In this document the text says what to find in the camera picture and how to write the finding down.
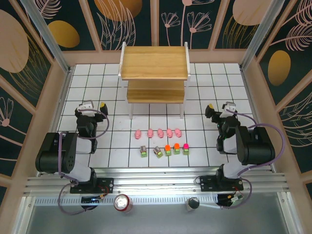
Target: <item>wooden shelf board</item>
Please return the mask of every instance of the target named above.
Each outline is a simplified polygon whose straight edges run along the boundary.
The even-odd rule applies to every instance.
[[[129,103],[180,103],[184,101],[184,90],[132,89],[128,90]]]
[[[187,80],[185,48],[181,46],[126,47],[122,62],[123,80]]]
[[[180,90],[184,91],[184,82],[180,80],[130,80],[128,90]]]
[[[184,82],[131,80],[127,99],[129,103],[183,103]]]

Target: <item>pink toy pig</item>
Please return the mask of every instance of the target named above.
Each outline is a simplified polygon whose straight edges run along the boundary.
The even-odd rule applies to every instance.
[[[149,130],[147,131],[147,137],[148,137],[148,138],[152,138],[153,135],[154,135],[153,130],[152,130],[152,129],[149,129]]]
[[[180,137],[182,136],[182,132],[181,132],[181,130],[178,129],[178,128],[175,129],[175,134],[176,134],[176,136],[177,136],[178,138],[180,138]]]
[[[173,132],[172,132],[172,130],[170,128],[167,129],[167,136],[169,138],[172,138],[172,136],[173,136]]]
[[[161,130],[160,128],[158,128],[157,134],[158,134],[159,138],[163,138],[164,137],[164,131]]]
[[[135,138],[136,139],[140,139],[141,138],[141,130],[140,129],[136,130]]]

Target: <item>floral wallpaper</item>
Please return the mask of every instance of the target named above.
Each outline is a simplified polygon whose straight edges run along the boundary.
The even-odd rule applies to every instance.
[[[0,3],[0,76],[37,105],[51,63],[9,1]]]
[[[33,1],[62,51],[95,50],[78,0]],[[32,23],[20,0],[18,2]]]
[[[88,0],[103,50],[151,46],[150,0]]]
[[[207,49],[220,0],[159,0],[159,45]]]
[[[11,176],[32,114],[0,88],[0,174]]]
[[[312,83],[280,112],[301,173],[312,170]]]
[[[259,64],[275,104],[312,69],[312,2],[298,0]]]
[[[271,1],[230,0],[215,48],[246,49]]]

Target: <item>metal cylinder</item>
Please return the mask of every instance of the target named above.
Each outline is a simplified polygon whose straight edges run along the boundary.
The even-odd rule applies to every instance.
[[[118,211],[129,212],[133,207],[133,201],[126,194],[120,194],[114,199],[114,207]]]

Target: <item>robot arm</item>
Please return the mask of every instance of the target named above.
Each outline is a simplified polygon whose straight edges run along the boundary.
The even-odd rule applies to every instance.
[[[237,160],[222,164],[217,170],[213,177],[217,191],[231,190],[238,186],[240,179],[237,174],[241,170],[275,158],[275,150],[265,128],[255,127],[248,130],[246,126],[240,126],[237,115],[227,111],[236,112],[234,103],[226,102],[222,110],[216,112],[213,106],[209,105],[205,116],[217,124],[219,130],[217,150],[221,154],[237,154]]]
[[[103,115],[88,111],[93,108],[92,101],[86,101],[75,110],[79,137],[77,133],[66,133],[62,138],[59,137],[59,133],[47,133],[36,158],[36,169],[39,172],[59,173],[59,146],[61,144],[61,175],[78,182],[78,185],[71,188],[71,192],[76,189],[75,191],[79,193],[101,193],[99,183],[105,182],[104,180],[99,182],[94,169],[76,162],[76,154],[94,154],[98,144],[97,123],[103,122],[108,115],[104,102],[100,107]]]

